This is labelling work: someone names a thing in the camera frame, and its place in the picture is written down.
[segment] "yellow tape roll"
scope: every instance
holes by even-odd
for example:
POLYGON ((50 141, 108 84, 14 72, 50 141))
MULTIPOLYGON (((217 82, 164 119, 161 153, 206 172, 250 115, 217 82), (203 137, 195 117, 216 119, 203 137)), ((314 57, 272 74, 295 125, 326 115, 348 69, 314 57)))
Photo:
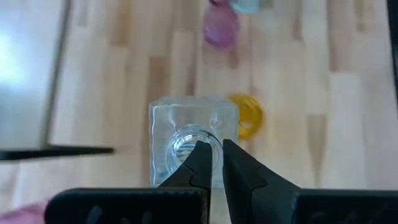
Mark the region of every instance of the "yellow tape roll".
POLYGON ((251 139, 261 128, 265 114, 251 95, 236 94, 228 98, 239 106, 239 139, 251 139))

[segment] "pink plastic object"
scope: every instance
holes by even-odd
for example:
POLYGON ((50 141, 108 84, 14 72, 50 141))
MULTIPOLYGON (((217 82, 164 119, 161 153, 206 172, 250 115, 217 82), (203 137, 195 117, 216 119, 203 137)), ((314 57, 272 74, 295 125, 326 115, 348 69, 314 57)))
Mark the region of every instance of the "pink plastic object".
POLYGON ((47 201, 0 215, 0 224, 44 224, 46 205, 47 201))
POLYGON ((203 18, 205 40, 220 49, 232 47, 239 33, 238 15, 225 0, 210 0, 203 18))

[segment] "pink object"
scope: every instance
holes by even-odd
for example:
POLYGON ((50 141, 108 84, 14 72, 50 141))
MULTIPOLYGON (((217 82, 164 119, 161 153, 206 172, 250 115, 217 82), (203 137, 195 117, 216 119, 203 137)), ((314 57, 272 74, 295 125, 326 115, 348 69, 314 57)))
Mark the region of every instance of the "pink object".
POLYGON ((0 215, 0 224, 44 224, 46 205, 47 201, 0 215))
POLYGON ((225 0, 210 0, 203 18, 205 40, 221 49, 233 46, 239 33, 238 15, 225 0))

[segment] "yellow object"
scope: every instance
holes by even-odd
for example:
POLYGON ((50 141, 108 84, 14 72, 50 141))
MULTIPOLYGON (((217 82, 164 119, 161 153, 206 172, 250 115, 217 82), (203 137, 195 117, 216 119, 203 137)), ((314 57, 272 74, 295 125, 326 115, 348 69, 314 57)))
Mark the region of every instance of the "yellow object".
POLYGON ((265 114, 251 95, 236 94, 228 98, 239 106, 239 139, 249 140, 261 128, 265 114))

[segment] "wooden floor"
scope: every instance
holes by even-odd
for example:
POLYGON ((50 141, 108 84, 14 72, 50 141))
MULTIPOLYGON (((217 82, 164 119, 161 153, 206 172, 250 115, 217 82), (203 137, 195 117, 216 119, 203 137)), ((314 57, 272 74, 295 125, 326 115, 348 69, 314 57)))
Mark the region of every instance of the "wooden floor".
MULTIPOLYGON (((16 98, 10 89, 19 85, 4 79, 10 72, 4 58, 18 64, 30 85, 54 71, 56 33, 69 6, 50 142, 113 146, 118 152, 2 164, 1 210, 71 187, 148 186, 147 111, 163 95, 254 95, 267 121, 242 145, 301 187, 398 188, 385 1, 264 0, 260 12, 239 15, 239 43, 229 51, 203 42, 206 1, 34 2, 0 0, 0 50, 6 39, 6 46, 25 52, 0 52, 1 99, 7 105, 11 99, 4 96, 16 98), (29 45, 14 33, 34 38, 29 45)), ((11 115, 5 118, 18 118, 11 115)))

